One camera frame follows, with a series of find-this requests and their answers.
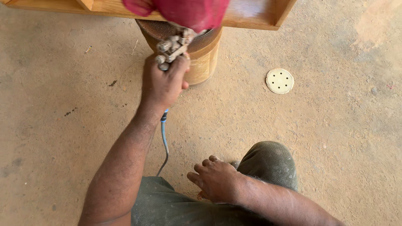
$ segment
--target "forearm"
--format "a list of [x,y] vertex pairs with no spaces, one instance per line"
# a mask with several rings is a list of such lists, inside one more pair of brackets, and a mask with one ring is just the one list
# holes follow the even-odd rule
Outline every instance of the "forearm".
[[91,181],[81,224],[108,222],[130,212],[161,113],[163,110],[141,103],[136,115],[114,143]]
[[242,176],[238,205],[275,225],[343,225],[318,204],[290,189]]

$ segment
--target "blue air hose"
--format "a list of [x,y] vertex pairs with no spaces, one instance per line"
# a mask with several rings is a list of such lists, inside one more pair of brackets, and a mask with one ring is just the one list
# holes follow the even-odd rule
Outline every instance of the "blue air hose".
[[160,130],[162,132],[162,140],[163,140],[163,145],[165,145],[165,150],[166,150],[166,159],[165,162],[162,164],[162,166],[159,169],[158,174],[156,175],[157,177],[159,176],[160,172],[162,171],[163,167],[166,165],[168,162],[169,158],[169,148],[168,148],[168,143],[166,141],[166,134],[165,134],[165,122],[166,122],[166,117],[168,115],[169,109],[166,109],[165,113],[163,114],[162,118],[160,119]]

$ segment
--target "sanding pad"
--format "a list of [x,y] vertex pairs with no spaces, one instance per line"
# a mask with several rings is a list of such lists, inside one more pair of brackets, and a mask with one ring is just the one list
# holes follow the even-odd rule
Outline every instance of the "sanding pad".
[[282,68],[275,68],[267,73],[266,82],[272,92],[285,94],[293,88],[294,79],[289,71]]

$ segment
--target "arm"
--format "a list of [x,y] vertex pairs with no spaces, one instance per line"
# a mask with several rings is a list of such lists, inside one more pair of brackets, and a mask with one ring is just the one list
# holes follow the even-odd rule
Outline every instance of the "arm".
[[147,59],[138,110],[92,179],[79,226],[130,225],[155,128],[182,88],[188,88],[183,81],[188,67],[189,60],[177,57],[170,69],[162,72],[153,57]]
[[310,199],[290,189],[259,181],[237,172],[215,156],[196,164],[190,181],[214,203],[240,205],[275,225],[343,225]]

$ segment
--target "concrete floor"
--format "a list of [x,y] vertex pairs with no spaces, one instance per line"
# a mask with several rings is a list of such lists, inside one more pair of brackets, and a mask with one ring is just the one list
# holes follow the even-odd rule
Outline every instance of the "concrete floor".
[[[279,31],[225,28],[213,78],[170,109],[161,175],[194,197],[195,163],[274,140],[295,159],[300,193],[335,217],[401,225],[401,33],[401,0],[298,0]],[[1,225],[77,223],[149,54],[132,19],[0,6]],[[292,73],[290,93],[268,90],[273,68]],[[164,160],[159,133],[147,176]]]

